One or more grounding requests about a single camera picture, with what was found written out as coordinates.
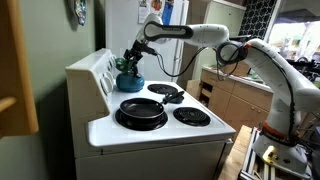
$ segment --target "white stove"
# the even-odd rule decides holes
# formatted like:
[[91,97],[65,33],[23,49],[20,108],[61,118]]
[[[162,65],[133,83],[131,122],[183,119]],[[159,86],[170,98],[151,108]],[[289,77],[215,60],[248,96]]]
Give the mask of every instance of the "white stove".
[[[115,118],[121,102],[148,98],[161,102],[146,81],[136,93],[122,92],[113,83],[114,56],[102,49],[67,67],[69,104],[78,179],[214,179],[229,154],[235,130],[188,93],[181,104],[168,103],[168,121],[159,129],[137,131]],[[196,108],[210,117],[206,126],[178,121],[173,111]]]

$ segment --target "white refrigerator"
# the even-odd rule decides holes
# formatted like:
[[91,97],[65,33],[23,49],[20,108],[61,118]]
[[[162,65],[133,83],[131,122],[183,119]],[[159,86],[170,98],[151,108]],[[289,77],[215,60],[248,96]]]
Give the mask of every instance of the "white refrigerator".
[[[146,0],[149,4],[156,1],[162,2],[164,6],[166,0]],[[140,0],[105,0],[106,48],[110,49],[116,57],[123,57],[126,49],[132,48],[136,35],[142,27],[139,23],[139,4]],[[185,25],[188,6],[188,0],[174,0],[170,25]],[[168,73],[174,75],[179,73],[183,51],[181,40],[171,39],[165,44],[150,42],[149,46],[162,55],[165,70]],[[145,80],[177,81],[177,78],[167,76],[160,69],[156,56],[143,53],[138,69]]]

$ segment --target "table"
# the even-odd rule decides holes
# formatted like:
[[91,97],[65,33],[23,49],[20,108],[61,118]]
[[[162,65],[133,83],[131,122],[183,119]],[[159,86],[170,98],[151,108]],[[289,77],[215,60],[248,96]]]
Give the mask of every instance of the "table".
[[236,180],[242,168],[252,129],[242,126],[232,150],[223,166],[219,180]]

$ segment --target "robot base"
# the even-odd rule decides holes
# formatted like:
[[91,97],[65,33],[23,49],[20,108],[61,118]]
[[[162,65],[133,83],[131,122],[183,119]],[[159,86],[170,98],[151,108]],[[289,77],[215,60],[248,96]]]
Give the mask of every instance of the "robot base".
[[267,164],[302,179],[311,179],[305,149],[299,145],[289,147],[270,140],[264,135],[258,137],[253,151]]

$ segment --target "black frying pan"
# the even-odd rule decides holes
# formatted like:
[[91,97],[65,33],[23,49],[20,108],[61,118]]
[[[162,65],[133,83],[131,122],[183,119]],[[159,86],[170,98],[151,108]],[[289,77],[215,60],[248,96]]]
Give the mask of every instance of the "black frying pan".
[[133,98],[123,101],[120,110],[128,117],[139,119],[151,119],[162,115],[164,108],[162,104],[167,104],[172,99],[180,97],[184,91],[176,92],[168,98],[164,98],[161,103],[147,98]]

